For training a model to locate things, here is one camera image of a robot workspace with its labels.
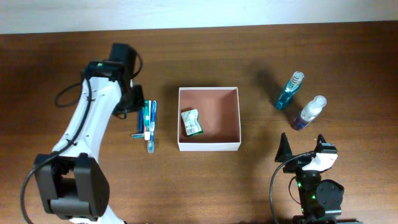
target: white wall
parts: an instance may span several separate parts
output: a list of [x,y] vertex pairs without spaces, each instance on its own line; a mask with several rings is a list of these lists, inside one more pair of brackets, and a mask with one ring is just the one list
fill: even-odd
[[0,34],[398,20],[398,0],[0,0]]

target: wooden table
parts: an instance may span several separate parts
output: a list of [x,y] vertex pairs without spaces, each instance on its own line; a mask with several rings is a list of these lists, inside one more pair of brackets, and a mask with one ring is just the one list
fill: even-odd
[[[269,182],[286,132],[293,153],[311,151],[322,133],[338,159],[324,179],[345,187],[341,218],[398,220],[398,23],[369,22],[126,30],[0,36],[0,222],[23,223],[19,192],[38,153],[49,153],[75,107],[58,109],[57,92],[79,81],[113,42],[144,59],[136,81],[158,101],[156,149],[132,140],[137,116],[112,117],[100,166],[109,204],[129,223],[270,223]],[[285,111],[271,104],[286,81],[305,74]],[[237,86],[242,145],[238,152],[180,152],[177,102],[181,86]],[[65,101],[79,94],[71,91]],[[328,104],[307,128],[289,121],[314,96]],[[292,175],[278,174],[274,204],[281,219],[300,215],[288,193]],[[294,197],[297,189],[292,187]],[[66,223],[47,215],[35,180],[26,192],[35,223]]]

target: cable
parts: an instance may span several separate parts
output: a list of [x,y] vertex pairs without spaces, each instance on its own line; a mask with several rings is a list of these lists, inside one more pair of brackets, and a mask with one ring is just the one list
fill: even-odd
[[291,191],[290,191],[290,186],[292,185],[292,182],[293,182],[294,179],[296,179],[296,176],[294,176],[294,177],[290,180],[290,182],[289,182],[289,194],[290,194],[290,196],[292,197],[292,199],[293,199],[297,204],[301,205],[300,202],[296,201],[296,199],[293,198],[293,195],[292,195],[292,193],[291,193]]
[[119,119],[126,119],[126,118],[127,118],[127,109],[124,109],[123,114],[124,114],[124,117],[123,117],[123,118],[120,117],[121,114],[116,114],[115,117],[117,117],[117,118],[119,118]]
[[[137,57],[138,57],[138,59],[139,59],[139,68],[138,68],[138,70],[137,70],[136,72],[134,72],[134,73],[132,74],[132,78],[135,78],[135,77],[141,72],[142,67],[144,66],[144,62],[142,61],[141,55],[140,55],[137,51],[136,51],[136,54],[137,54]],[[76,86],[80,86],[80,85],[81,85],[80,82],[79,82],[79,83],[75,83],[75,84],[73,84],[73,85],[70,85],[70,86],[66,87],[66,88],[63,89],[61,92],[57,93],[57,95],[55,95],[55,100],[54,100],[55,106],[56,106],[57,108],[64,108],[64,107],[73,106],[75,103],[79,102],[80,98],[77,98],[77,99],[73,100],[73,101],[70,102],[70,103],[61,105],[61,104],[58,103],[58,99],[59,99],[64,93],[66,93],[67,91],[71,90],[72,88],[75,88]]]
[[144,62],[142,61],[141,55],[138,53],[138,51],[136,51],[136,54],[137,54],[137,57],[138,57],[138,59],[139,59],[139,68],[138,68],[138,70],[137,70],[136,72],[134,72],[134,73],[132,74],[132,78],[135,78],[135,77],[139,74],[139,72],[141,72],[142,66],[144,66]]
[[75,83],[73,85],[70,85],[68,87],[66,87],[65,89],[63,89],[61,92],[57,93],[57,95],[55,96],[55,100],[54,100],[54,104],[57,108],[64,108],[64,107],[68,107],[68,106],[73,106],[75,103],[77,103],[79,101],[80,98],[77,98],[75,100],[73,100],[70,103],[64,104],[64,105],[60,105],[58,103],[58,99],[60,98],[60,96],[62,96],[64,93],[66,93],[68,90],[71,90],[72,88],[75,88],[76,86],[80,86],[81,82],[79,83]]
[[270,204],[270,206],[271,206],[272,217],[274,218],[274,221],[275,221],[276,224],[279,224],[279,222],[278,222],[278,219],[276,219],[276,214],[275,214],[274,206],[273,206],[273,204],[272,204],[272,186],[274,185],[274,179],[275,179],[276,173],[278,173],[278,171],[279,171],[283,166],[285,166],[288,162],[293,161],[293,160],[295,160],[295,159],[297,159],[297,158],[299,158],[299,157],[302,157],[302,156],[311,156],[311,155],[312,155],[311,152],[304,152],[304,153],[301,153],[301,154],[299,154],[299,155],[297,155],[297,156],[295,156],[295,157],[293,157],[293,158],[291,158],[291,159],[288,159],[287,161],[285,161],[285,162],[283,162],[281,165],[279,165],[279,167],[276,168],[274,174],[272,175],[271,183],[269,184],[269,204]]
[[55,158],[57,158],[61,153],[65,152],[75,142],[75,140],[79,136],[80,131],[83,129],[84,123],[85,123],[86,118],[88,116],[88,112],[90,110],[91,100],[92,100],[92,98],[91,98],[92,97],[92,95],[91,95],[91,84],[90,84],[89,79],[87,79],[87,77],[86,77],[86,82],[87,82],[87,87],[88,87],[87,107],[86,107],[85,113],[83,115],[83,118],[81,119],[80,125],[79,125],[75,135],[72,137],[71,140],[68,141],[68,144],[65,147],[63,147],[58,152],[54,152],[51,157],[49,157],[48,159],[46,159],[45,161],[43,161],[39,165],[34,166],[33,169],[28,173],[28,175],[26,176],[26,178],[24,180],[24,183],[22,184],[21,194],[20,194],[20,197],[19,197],[19,202],[20,202],[20,206],[21,206],[21,210],[22,210],[22,215],[24,216],[25,221],[27,223],[29,223],[29,224],[33,224],[33,222],[32,222],[32,220],[30,220],[30,218],[29,218],[29,216],[28,216],[28,214],[26,212],[26,207],[25,207],[25,190],[26,190],[27,184],[28,184],[30,178],[33,176],[33,174],[35,174],[40,168],[42,168],[43,166],[45,166],[46,164],[48,164],[49,162],[51,162]]

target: blue liquid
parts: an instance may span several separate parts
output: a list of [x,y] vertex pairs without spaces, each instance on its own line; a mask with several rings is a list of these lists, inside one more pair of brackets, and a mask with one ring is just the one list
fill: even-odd
[[293,100],[294,94],[299,90],[300,85],[293,85],[290,81],[287,82],[284,91],[280,94],[275,103],[275,107],[279,110],[284,109]]
[[307,127],[307,125],[308,125],[309,123],[310,123],[310,122],[304,121],[304,120],[301,118],[301,116],[298,115],[298,116],[294,119],[294,121],[293,121],[293,129],[294,129],[294,130],[297,130],[297,131],[298,131],[298,130],[301,130],[301,129]]

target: cardboard box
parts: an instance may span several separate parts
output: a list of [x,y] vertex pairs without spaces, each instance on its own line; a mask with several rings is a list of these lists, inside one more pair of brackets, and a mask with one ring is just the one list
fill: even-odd
[[[203,134],[188,137],[181,112],[193,109],[198,110]],[[237,151],[241,145],[238,88],[180,88],[177,134],[180,151]]]

